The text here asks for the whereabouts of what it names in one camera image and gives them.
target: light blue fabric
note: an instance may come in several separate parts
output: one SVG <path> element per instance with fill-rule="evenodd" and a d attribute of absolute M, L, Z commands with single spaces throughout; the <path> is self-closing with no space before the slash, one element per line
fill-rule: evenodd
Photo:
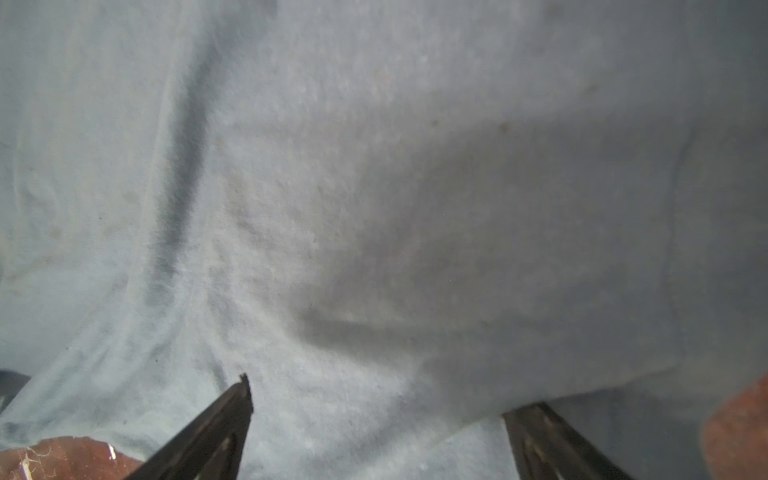
<path fill-rule="evenodd" d="M 0 447 L 146 458 L 241 372 L 241 478 L 513 478 L 498 415 L 617 387 L 695 431 L 768 366 L 768 17 L 710 3 L 4 0 Z"/>

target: reddish-brown object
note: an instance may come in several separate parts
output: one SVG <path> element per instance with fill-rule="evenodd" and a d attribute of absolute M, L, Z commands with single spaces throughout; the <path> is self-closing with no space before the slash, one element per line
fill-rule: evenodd
<path fill-rule="evenodd" d="M 712 416 L 701 446 L 717 480 L 768 478 L 768 374 Z"/>
<path fill-rule="evenodd" d="M 88 437 L 0 452 L 0 480 L 121 480 L 141 462 Z"/>

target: reddish-brown surface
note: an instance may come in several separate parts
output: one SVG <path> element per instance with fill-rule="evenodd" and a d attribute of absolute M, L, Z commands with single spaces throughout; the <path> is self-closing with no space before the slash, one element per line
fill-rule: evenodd
<path fill-rule="evenodd" d="M 768 375 L 712 416 L 701 445 L 717 480 L 768 478 Z"/>
<path fill-rule="evenodd" d="M 139 465 L 107 443 L 59 437 L 0 452 L 0 480 L 121 480 Z"/>

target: fabric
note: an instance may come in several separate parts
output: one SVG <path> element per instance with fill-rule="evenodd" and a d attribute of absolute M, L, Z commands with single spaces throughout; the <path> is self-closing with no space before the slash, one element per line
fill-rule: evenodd
<path fill-rule="evenodd" d="M 764 9 L 3 0 L 0 449 L 146 459 L 241 372 L 242 478 L 514 478 L 498 415 L 605 389 L 695 432 L 768 366 Z"/>

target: garment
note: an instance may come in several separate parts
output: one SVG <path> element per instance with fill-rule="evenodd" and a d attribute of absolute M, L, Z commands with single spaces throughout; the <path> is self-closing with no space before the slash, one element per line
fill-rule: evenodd
<path fill-rule="evenodd" d="M 768 366 L 764 9 L 4 0 L 0 448 L 147 458 L 241 372 L 242 478 L 513 478 L 499 414 L 606 389 L 694 431 Z"/>

